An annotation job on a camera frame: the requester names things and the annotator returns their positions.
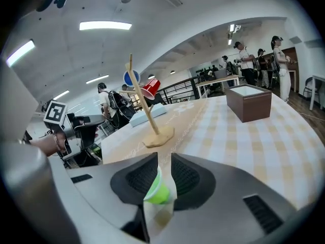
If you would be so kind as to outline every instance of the cup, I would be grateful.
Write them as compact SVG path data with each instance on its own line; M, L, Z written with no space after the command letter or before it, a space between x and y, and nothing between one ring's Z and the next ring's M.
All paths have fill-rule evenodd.
M146 84L143 88L141 88L143 96L150 100L154 100L154 96L156 95L160 86L160 81L157 79L152 79L148 84Z
M133 70L133 73L134 73L134 75L135 75L135 77L136 77L136 79L137 79L137 82L138 82L138 84L139 84L139 83L140 83L140 75L139 75L139 73L138 73L137 71L135 71L135 70ZM134 87L133 84L132 84L131 78L130 78L130 76L129 76L129 74L128 74L127 71L124 72L123 80L124 80L124 83L125 83L127 86L129 86L129 87Z
M169 189L165 185L161 174L161 168L158 165L157 176L153 181L147 195L144 197L144 201L153 204L162 204L169 199Z

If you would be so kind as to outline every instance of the box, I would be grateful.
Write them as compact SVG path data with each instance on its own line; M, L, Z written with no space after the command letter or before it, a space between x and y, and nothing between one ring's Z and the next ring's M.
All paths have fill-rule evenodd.
M162 114L165 114L166 112L166 108L163 106L163 104L159 103L153 106L151 110L151 116L152 118L155 118L156 116L160 116ZM144 111L139 111L133 115L129 123L132 127L135 127L139 124L144 123L145 121L148 121L146 113Z
M225 89L227 105L241 120L250 122L270 117L272 92L244 84Z

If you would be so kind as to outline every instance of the wooden base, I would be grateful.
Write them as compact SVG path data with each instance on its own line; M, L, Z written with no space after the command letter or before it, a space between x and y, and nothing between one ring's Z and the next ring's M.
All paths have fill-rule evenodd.
M159 135L150 134L143 139L143 143L147 148L161 146L174 136L174 128L164 126L159 128Z

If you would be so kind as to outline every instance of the green cup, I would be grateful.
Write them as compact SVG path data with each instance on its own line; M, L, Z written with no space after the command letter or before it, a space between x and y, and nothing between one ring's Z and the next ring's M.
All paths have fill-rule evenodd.
M153 204L162 204L164 202L167 202L168 199L169 189L163 181L161 168L158 166L157 176L143 200Z

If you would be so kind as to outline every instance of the red cup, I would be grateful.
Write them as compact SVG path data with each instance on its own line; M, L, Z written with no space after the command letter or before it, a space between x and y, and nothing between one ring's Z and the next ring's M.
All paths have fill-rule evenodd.
M157 79L152 79L148 84L146 84L143 88L141 88L143 96L150 100L154 100L154 96L156 95L160 86L160 81Z

